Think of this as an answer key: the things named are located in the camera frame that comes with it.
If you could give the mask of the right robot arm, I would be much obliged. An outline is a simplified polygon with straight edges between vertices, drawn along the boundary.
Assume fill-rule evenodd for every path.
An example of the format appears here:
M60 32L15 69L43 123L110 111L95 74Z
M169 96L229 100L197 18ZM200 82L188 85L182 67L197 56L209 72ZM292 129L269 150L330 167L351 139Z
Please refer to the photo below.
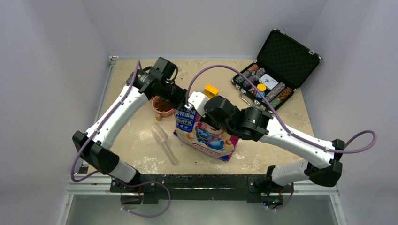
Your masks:
M263 184L270 191L304 180L333 187L342 175L343 165L339 156L306 143L309 140L334 150L336 146L343 147L340 140L319 140L293 128L286 131L270 113L252 106L240 110L221 96L208 98L202 93L192 94L189 103L204 122L216 129L242 140L272 144L302 158L290 165L273 165L268 168Z

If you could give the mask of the colourful pet food bag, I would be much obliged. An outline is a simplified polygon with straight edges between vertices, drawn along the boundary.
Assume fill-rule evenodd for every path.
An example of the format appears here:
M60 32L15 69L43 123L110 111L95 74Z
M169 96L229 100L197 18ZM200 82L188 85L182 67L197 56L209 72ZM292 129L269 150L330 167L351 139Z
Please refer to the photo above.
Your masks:
M173 134L196 150L228 162L237 147L239 138L201 122L200 118L201 116L195 110L176 110L176 128Z

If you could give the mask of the clear plastic scoop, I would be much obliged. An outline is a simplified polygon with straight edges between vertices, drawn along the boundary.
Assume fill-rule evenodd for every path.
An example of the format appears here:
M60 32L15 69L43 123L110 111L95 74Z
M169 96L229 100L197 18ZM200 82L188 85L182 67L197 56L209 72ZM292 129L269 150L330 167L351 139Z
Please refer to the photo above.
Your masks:
M171 162L172 165L176 166L178 165L178 160L174 156L172 150L170 149L168 145L168 135L166 132L163 130L163 128L158 124L158 123L153 123L151 125L151 132L156 140L156 142L162 147L164 150L166 156L168 157L169 161Z

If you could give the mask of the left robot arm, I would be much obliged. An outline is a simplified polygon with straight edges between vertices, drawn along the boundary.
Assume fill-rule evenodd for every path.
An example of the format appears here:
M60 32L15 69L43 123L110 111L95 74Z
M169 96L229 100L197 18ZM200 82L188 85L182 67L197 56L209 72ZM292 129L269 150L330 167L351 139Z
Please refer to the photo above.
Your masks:
M127 191L136 191L140 185L140 172L110 149L134 113L152 98L160 97L175 109L184 106L187 90L175 84L177 74L177 65L163 57L146 68L142 68L138 61L121 93L99 120L85 132L73 134L72 141L77 150L73 166L82 159L97 173L120 180Z

